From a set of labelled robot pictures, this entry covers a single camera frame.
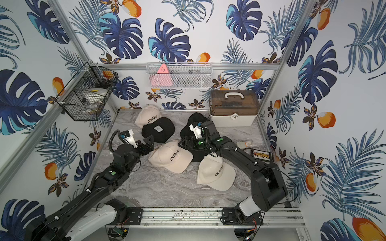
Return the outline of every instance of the black wire basket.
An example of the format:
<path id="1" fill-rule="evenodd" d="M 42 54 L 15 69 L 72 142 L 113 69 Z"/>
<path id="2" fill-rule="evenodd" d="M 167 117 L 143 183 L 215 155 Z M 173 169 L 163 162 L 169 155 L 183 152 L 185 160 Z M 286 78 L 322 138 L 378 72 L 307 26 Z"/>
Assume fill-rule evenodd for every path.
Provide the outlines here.
<path id="1" fill-rule="evenodd" d="M 83 71 L 77 73 L 83 75 L 80 81 L 59 104 L 74 121 L 97 121 L 118 81 L 118 74 L 88 63 L 81 70 Z"/>

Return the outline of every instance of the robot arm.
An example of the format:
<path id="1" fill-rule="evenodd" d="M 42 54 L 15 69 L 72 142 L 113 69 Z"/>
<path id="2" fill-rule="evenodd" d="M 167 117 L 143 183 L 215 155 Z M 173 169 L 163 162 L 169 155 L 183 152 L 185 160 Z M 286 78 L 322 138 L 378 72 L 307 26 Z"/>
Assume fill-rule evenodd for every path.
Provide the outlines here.
<path id="1" fill-rule="evenodd" d="M 116 133 L 119 133 L 119 131 L 114 132 L 109 142 L 111 150 L 111 142 Z M 105 224 L 111 223 L 112 220 L 118 222 L 124 220 L 126 206 L 113 199 L 103 206 L 99 213 L 78 223 L 92 207 L 127 180 L 130 172 L 139 162 L 142 155 L 147 155 L 154 150 L 153 136 L 145 138 L 145 143 L 137 141 L 135 143 L 137 148 L 134 148 L 132 144 L 126 141 L 130 134 L 132 134 L 130 131 L 124 131 L 119 134 L 120 140 L 123 140 L 124 144 L 120 145 L 115 151 L 113 150 L 113 162 L 105 170 L 94 175 L 90 186 L 85 191 L 54 214 L 46 218 L 40 216 L 27 225 L 25 241 L 81 240 L 81 238 L 83 239 L 94 231 L 92 228 L 100 228 Z M 74 230 L 71 230 L 75 224 L 77 224 L 78 231 L 82 229 L 85 232 L 79 234 L 78 231 L 74 232 Z"/>
<path id="2" fill-rule="evenodd" d="M 212 121 L 193 123 L 191 129 L 196 130 L 196 136 L 185 137 L 179 142 L 180 147 L 214 152 L 235 164 L 251 179 L 251 196 L 239 204 L 244 216 L 260 210 L 268 211 L 287 196 L 284 179 L 275 163 L 254 158 L 240 150 L 231 139 L 220 136 Z M 197 134 L 197 129 L 201 129 L 201 135 Z"/>

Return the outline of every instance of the white container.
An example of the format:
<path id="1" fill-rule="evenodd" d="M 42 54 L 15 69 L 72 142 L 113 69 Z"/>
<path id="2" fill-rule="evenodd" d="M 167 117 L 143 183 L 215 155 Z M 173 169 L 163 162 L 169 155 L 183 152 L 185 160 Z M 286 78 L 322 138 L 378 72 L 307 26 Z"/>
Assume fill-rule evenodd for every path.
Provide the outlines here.
<path id="1" fill-rule="evenodd" d="M 259 102 L 250 90 L 213 90 L 210 93 L 211 120 L 216 127 L 251 126 Z"/>

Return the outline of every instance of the gray marble floor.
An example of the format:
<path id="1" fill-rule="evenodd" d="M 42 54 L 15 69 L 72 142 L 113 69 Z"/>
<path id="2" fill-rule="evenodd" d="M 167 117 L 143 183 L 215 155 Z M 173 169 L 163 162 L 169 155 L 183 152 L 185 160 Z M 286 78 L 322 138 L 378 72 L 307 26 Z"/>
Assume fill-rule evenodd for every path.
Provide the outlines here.
<path id="1" fill-rule="evenodd" d="M 142 140 L 141 129 L 134 124 L 137 111 L 121 111 L 116 118 L 112 132 L 132 129 L 135 140 Z M 175 125 L 176 131 L 170 140 L 180 140 L 179 133 L 186 125 L 192 111 L 163 111 L 162 116 L 168 117 Z M 208 111 L 201 111 L 204 116 Z M 218 127 L 222 136 L 228 136 L 235 143 L 239 141 L 252 141 L 253 147 L 265 150 L 257 123 L 248 127 Z M 116 137 L 113 148 L 117 148 L 121 142 Z M 116 198 L 127 206 L 136 207 L 234 207 L 251 193 L 249 178 L 235 165 L 236 179 L 233 186 L 225 191 L 217 191 L 207 185 L 197 184 L 197 171 L 200 163 L 190 163 L 187 169 L 176 174 L 165 168 L 152 166 L 146 155 L 141 158 L 141 168 L 130 174 L 130 177 L 106 200 Z M 97 160 L 93 175 L 105 169 L 112 161 L 112 155 L 107 145 L 104 146 L 101 156 Z"/>

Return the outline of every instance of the black baseball cap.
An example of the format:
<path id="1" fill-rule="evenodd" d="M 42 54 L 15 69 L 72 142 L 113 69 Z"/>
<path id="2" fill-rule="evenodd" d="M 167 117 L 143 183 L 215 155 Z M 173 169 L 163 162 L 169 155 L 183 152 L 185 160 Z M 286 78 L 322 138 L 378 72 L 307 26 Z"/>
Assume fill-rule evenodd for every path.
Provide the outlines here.
<path id="1" fill-rule="evenodd" d="M 190 130 L 190 125 L 193 124 L 193 122 L 205 122 L 207 118 L 203 116 L 201 113 L 195 112 L 193 113 L 189 119 L 188 124 L 182 128 L 179 135 L 183 139 L 184 137 L 194 137 L 193 131 Z M 210 152 L 207 151 L 196 151 L 196 150 L 190 150 L 190 152 L 193 154 L 193 160 L 192 162 L 200 162 L 204 157 L 209 154 Z"/>
<path id="2" fill-rule="evenodd" d="M 173 122 L 166 117 L 161 117 L 153 123 L 144 125 L 142 136 L 146 138 L 153 135 L 154 142 L 165 143 L 174 134 L 174 131 Z"/>

